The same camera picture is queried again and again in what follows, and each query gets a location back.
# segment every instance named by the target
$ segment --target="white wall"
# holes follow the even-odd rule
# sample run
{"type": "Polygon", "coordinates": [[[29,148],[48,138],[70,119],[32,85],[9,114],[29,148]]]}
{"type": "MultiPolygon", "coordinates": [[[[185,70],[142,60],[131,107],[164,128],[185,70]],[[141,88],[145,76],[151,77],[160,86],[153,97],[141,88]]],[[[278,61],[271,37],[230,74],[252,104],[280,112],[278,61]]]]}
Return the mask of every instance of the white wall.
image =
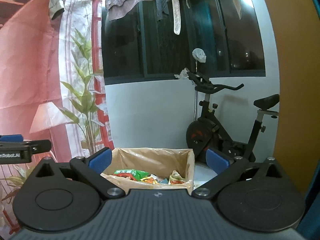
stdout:
{"type": "MultiPolygon", "coordinates": [[[[257,114],[253,101],[279,93],[276,42],[264,0],[252,0],[261,32],[266,77],[214,78],[213,83],[237,86],[211,101],[217,117],[234,140],[247,142],[257,114]]],[[[185,133],[193,120],[194,90],[189,80],[138,82],[106,86],[111,133],[115,147],[185,148],[185,133]]],[[[204,94],[199,93],[199,100],[204,94]]],[[[257,161],[272,156],[277,119],[264,117],[266,131],[254,149],[257,161]]]]}

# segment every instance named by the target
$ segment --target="metal screw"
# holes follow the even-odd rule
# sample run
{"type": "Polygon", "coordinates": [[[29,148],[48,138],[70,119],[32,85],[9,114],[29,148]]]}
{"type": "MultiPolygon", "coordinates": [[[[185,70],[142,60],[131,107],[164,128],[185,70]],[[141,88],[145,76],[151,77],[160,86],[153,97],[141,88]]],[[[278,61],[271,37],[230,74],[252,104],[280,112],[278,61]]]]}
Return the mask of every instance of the metal screw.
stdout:
{"type": "Polygon", "coordinates": [[[195,189],[195,194],[198,196],[206,197],[210,194],[210,190],[205,187],[195,189]]]}
{"type": "Polygon", "coordinates": [[[111,196],[119,196],[122,192],[123,192],[122,189],[118,187],[112,187],[107,190],[107,193],[111,196]]]}

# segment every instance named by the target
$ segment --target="blue gripper pad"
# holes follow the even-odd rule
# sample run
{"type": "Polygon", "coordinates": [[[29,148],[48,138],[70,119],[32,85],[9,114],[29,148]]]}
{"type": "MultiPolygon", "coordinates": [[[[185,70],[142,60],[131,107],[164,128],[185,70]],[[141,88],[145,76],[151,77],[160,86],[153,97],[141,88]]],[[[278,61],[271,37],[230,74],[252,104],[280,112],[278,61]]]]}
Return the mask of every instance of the blue gripper pad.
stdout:
{"type": "Polygon", "coordinates": [[[0,135],[0,142],[23,142],[21,134],[0,135]]]}
{"type": "Polygon", "coordinates": [[[99,175],[111,164],[112,161],[112,151],[108,149],[102,149],[103,151],[98,151],[92,156],[93,158],[89,160],[89,168],[93,169],[99,175]]]}
{"type": "Polygon", "coordinates": [[[230,162],[221,157],[217,150],[208,149],[205,155],[207,165],[217,174],[230,167],[230,162]]]}

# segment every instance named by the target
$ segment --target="dark window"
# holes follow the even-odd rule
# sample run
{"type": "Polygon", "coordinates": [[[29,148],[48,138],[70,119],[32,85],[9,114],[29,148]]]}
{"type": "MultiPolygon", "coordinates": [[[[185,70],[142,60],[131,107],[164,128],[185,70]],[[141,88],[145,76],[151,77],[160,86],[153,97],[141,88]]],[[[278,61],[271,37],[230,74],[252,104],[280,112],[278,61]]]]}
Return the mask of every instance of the dark window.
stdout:
{"type": "Polygon", "coordinates": [[[181,31],[173,32],[169,15],[157,20],[156,1],[136,5],[121,19],[107,21],[102,5],[102,59],[106,84],[173,79],[195,68],[191,52],[201,48],[209,77],[265,76],[259,26],[251,0],[241,0],[239,20],[232,0],[180,1],[181,31]]]}

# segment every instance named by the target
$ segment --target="pink curtain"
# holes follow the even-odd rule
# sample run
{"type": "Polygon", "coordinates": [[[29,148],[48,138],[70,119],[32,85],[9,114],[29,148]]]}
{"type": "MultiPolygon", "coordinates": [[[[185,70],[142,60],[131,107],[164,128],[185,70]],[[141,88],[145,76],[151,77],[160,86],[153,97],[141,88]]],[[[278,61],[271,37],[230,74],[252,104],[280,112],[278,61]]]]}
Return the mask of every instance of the pink curtain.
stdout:
{"type": "Polygon", "coordinates": [[[19,230],[12,200],[42,157],[67,162],[114,148],[102,71],[101,1],[65,0],[65,12],[53,21],[48,4],[0,0],[0,134],[53,143],[52,153],[36,155],[32,163],[1,165],[4,239],[19,230]],[[52,120],[39,117],[44,105],[49,112],[59,109],[66,121],[46,129],[52,120]],[[30,132],[31,126],[44,130],[30,132]]]}

